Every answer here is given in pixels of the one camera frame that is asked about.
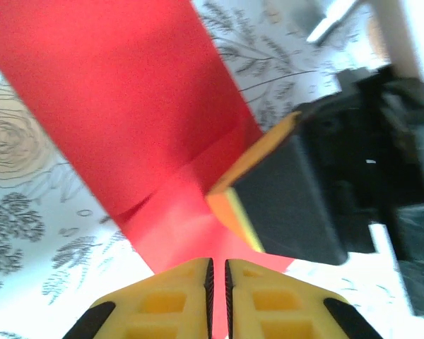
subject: white floral wallpaper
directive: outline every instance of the white floral wallpaper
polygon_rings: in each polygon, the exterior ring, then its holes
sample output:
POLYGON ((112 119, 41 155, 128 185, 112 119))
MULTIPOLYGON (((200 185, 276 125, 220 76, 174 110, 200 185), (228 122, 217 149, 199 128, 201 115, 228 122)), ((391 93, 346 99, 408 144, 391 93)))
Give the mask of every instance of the white floral wallpaper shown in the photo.
MULTIPOLYGON (((336 92, 337 71, 387 62, 368 6, 318 48, 282 1, 193 2, 263 130, 336 92)), ((340 292, 384 338, 424 338, 383 226, 373 235, 378 254, 340 267, 296 261, 287 274, 340 292)), ((61 338, 95 299, 150 274, 0 74, 0 339, 61 338)))

